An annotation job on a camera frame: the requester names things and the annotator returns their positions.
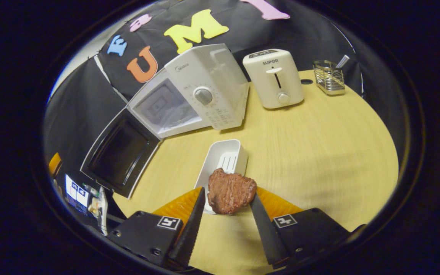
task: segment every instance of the toaster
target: toaster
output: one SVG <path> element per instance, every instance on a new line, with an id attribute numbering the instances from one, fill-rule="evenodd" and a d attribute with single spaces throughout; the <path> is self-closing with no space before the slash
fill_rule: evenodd
<path id="1" fill-rule="evenodd" d="M 291 53 L 268 49 L 242 61 L 264 108 L 279 108 L 303 101 L 302 84 Z"/>

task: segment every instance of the toaster knob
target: toaster knob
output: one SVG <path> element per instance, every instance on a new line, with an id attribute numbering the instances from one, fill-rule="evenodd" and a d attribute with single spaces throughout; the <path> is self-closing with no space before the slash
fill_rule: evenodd
<path id="1" fill-rule="evenodd" d="M 278 94 L 278 101 L 280 103 L 286 104 L 290 101 L 290 96 L 288 94 L 285 94 L 284 92 L 280 92 Z"/>
<path id="2" fill-rule="evenodd" d="M 212 93 L 204 87 L 199 87 L 195 89 L 193 94 L 194 97 L 204 106 L 208 105 L 213 99 Z"/>

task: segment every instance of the white plastic tray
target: white plastic tray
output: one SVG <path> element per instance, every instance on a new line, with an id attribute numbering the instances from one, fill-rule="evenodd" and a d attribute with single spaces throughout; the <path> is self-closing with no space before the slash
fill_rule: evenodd
<path id="1" fill-rule="evenodd" d="M 205 188 L 205 208 L 204 213 L 213 214 L 213 209 L 208 204 L 208 178 L 215 171 L 215 169 L 222 167 L 225 173 L 239 173 L 244 175 L 248 163 L 247 153 L 242 148 L 241 142 L 238 139 L 229 139 L 227 141 L 217 141 L 210 146 L 208 153 L 203 162 L 203 167 L 199 172 L 198 179 L 194 188 Z"/>

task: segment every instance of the midea logo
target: midea logo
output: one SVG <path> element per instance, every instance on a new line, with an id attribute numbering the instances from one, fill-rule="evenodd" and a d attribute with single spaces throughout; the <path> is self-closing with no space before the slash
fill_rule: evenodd
<path id="1" fill-rule="evenodd" d="M 177 66 L 176 68 L 174 68 L 177 72 L 180 72 L 182 69 L 186 68 L 189 66 L 189 63 L 184 64 L 183 66 Z"/>

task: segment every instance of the microwave window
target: microwave window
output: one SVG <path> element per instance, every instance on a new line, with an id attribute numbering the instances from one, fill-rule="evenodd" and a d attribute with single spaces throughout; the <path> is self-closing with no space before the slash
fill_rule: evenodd
<path id="1" fill-rule="evenodd" d="M 170 129 L 198 117 L 196 111 L 169 80 L 152 90 L 134 110 L 157 130 Z"/>
<path id="2" fill-rule="evenodd" d="M 149 142 L 128 121 L 121 123 L 106 139 L 89 169 L 108 183 L 123 186 Z"/>

